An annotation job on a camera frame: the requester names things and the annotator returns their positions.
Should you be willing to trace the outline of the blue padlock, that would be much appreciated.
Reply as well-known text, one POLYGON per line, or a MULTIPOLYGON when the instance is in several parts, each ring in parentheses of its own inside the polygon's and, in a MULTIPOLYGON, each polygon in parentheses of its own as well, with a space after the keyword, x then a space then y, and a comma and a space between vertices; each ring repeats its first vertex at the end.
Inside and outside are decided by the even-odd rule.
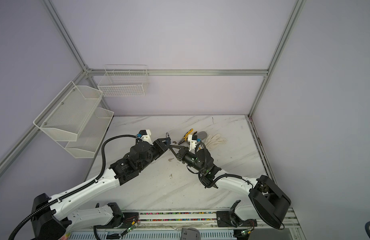
POLYGON ((166 140, 165 140, 165 141, 166 141, 166 143, 170 145, 170 144, 171 144, 171 138, 170 138, 169 133, 167 132, 167 133, 165 134, 165 136, 166 136, 166 140))

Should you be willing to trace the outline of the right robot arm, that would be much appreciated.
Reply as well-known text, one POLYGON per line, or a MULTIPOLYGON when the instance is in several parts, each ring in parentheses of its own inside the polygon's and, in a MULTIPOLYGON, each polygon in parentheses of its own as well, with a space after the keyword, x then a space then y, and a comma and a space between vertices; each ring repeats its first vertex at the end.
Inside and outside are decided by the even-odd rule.
POLYGON ((195 169, 190 172, 198 176, 204 188, 225 189, 246 196, 257 215, 268 226, 277 230, 285 227, 283 220, 291 200, 268 176, 250 179, 224 171, 214 164, 214 159, 203 143, 196 145, 195 153, 185 146, 171 145, 169 149, 187 168, 195 169))

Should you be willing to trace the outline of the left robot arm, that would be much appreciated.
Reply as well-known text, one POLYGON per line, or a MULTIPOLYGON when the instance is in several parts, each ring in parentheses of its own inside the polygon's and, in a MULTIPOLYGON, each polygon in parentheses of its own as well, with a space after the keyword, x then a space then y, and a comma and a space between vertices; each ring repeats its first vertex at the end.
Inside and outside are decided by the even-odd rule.
POLYGON ((36 240, 60 239, 73 226, 72 220, 68 219, 69 214, 96 196, 137 177, 149 164, 160 158, 171 144, 170 136, 151 142, 145 141, 142 133, 130 135, 130 138, 135 139, 135 145, 123 158, 106 167, 105 146, 124 137, 115 136, 103 143, 102 167, 98 176, 60 194, 51 197, 41 194, 36 197, 32 212, 14 228, 9 239, 13 240, 27 222, 32 223, 36 240))

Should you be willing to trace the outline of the yellow black pliers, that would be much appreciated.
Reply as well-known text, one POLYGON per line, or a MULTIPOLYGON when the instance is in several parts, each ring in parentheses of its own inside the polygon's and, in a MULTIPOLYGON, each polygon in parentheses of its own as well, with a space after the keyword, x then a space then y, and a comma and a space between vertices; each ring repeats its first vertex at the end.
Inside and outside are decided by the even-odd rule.
POLYGON ((183 144, 184 142, 187 141, 188 136, 194 131, 194 129, 190 129, 182 138, 181 140, 177 143, 178 145, 183 144))

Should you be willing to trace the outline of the lower white mesh shelf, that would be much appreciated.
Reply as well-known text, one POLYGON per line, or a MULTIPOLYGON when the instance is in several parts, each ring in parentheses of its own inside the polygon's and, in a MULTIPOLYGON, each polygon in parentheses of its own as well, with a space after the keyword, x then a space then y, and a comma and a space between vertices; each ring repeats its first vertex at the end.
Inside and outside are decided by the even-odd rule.
POLYGON ((100 148, 114 112, 97 108, 75 142, 69 142, 65 150, 74 158, 92 159, 100 148))

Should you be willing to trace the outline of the white mesh shelf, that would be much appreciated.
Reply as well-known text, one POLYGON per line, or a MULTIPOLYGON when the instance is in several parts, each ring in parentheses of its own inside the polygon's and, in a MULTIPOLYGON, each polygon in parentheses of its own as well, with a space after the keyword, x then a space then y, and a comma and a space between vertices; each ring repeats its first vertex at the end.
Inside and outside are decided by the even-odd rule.
POLYGON ((75 142, 69 142, 65 150, 74 158, 92 159, 100 148, 114 112, 97 108, 75 142))
POLYGON ((33 124, 56 142, 75 142, 102 98, 102 91, 70 82, 33 124))

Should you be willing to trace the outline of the grey device at front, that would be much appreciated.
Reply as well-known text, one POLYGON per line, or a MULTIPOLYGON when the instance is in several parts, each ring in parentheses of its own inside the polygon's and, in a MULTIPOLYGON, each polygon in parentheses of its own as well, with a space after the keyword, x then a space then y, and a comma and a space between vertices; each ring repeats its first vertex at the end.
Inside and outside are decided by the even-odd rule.
POLYGON ((195 228, 182 228, 180 240, 201 240, 201 233, 195 228))

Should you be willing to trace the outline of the upper white mesh shelf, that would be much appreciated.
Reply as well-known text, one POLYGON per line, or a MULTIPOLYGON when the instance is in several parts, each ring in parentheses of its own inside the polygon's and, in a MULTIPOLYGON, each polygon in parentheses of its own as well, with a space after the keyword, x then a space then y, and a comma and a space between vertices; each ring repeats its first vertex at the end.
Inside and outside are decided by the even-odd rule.
POLYGON ((70 82, 33 124, 56 142, 75 142, 102 98, 102 91, 70 82))

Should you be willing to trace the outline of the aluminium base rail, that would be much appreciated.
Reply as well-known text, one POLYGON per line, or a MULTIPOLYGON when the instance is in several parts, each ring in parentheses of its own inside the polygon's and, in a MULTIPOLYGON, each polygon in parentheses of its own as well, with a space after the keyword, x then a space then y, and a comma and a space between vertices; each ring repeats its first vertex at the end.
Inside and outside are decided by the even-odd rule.
POLYGON ((238 205, 236 214, 242 220, 256 219, 257 227, 218 227, 217 211, 230 208, 125 209, 138 212, 138 221, 126 229, 107 226, 71 227, 64 240, 180 240, 182 228, 195 228, 201 240, 304 240, 306 237, 293 209, 288 209, 282 230, 263 222, 251 206, 238 205))

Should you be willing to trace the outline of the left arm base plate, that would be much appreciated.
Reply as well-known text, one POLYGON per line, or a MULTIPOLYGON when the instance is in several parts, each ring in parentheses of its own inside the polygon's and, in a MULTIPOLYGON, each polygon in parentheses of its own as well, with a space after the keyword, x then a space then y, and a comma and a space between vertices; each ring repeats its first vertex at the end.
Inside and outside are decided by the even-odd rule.
POLYGON ((109 223, 112 229, 126 229, 129 228, 133 221, 138 221, 138 212, 126 212, 121 215, 116 215, 109 223))

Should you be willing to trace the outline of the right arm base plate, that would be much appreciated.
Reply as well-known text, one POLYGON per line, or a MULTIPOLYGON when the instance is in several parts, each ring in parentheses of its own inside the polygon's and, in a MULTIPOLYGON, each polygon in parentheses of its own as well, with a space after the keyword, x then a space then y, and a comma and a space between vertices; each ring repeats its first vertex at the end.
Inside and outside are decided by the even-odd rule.
POLYGON ((217 225, 218 227, 257 227, 256 219, 242 220, 236 214, 236 208, 241 200, 237 200, 228 211, 217 211, 217 225))

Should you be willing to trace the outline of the aluminium frame profile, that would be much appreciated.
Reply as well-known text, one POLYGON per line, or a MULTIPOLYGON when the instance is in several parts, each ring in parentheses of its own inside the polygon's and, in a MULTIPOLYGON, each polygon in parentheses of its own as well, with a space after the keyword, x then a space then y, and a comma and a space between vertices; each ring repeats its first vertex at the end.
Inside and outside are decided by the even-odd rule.
MULTIPOLYGON (((54 24, 56 30, 61 35, 64 43, 66 44, 67 48, 71 52, 72 56, 80 66, 81 72, 74 78, 73 83, 77 84, 85 78, 89 78, 89 82, 91 85, 94 85, 94 80, 92 79, 93 76, 100 76, 104 74, 104 71, 98 69, 90 69, 88 66, 84 65, 84 61, 80 53, 78 53, 78 49, 76 45, 73 43, 73 40, 70 34, 67 31, 65 24, 62 21, 62 18, 58 14, 55 5, 52 1, 40 1, 41 5, 44 7, 46 13, 49 15, 52 23, 54 24)), ((289 40, 291 32, 293 31, 293 27, 298 20, 301 11, 305 5, 305 1, 296 1, 292 12, 288 18, 287 24, 285 29, 283 30, 282 36, 280 41, 276 47, 275 53, 272 57, 270 65, 267 70, 254 70, 254 69, 227 69, 227 70, 202 70, 202 69, 169 69, 169 70, 158 70, 152 69, 148 70, 147 73, 150 76, 263 76, 262 84, 260 85, 259 91, 255 97, 255 100, 251 106, 251 109, 248 113, 249 119, 247 120, 250 129, 252 131, 252 136, 256 142, 257 150, 260 153, 260 158, 262 163, 266 169, 266 173, 272 180, 275 180, 275 176, 273 170, 270 167, 269 161, 267 156, 264 152, 264 148, 260 139, 258 137, 258 133, 252 117, 257 110, 259 102, 266 90, 267 85, 274 73, 274 70, 277 66, 277 63, 282 55, 283 50, 289 40)), ((34 139, 36 134, 38 134, 39 130, 35 126, 31 126, 22 137, 18 139, 15 145, 0 159, 0 178, 8 171, 11 165, 15 162, 18 156, 23 152, 23 150, 27 147, 27 145, 34 139)))

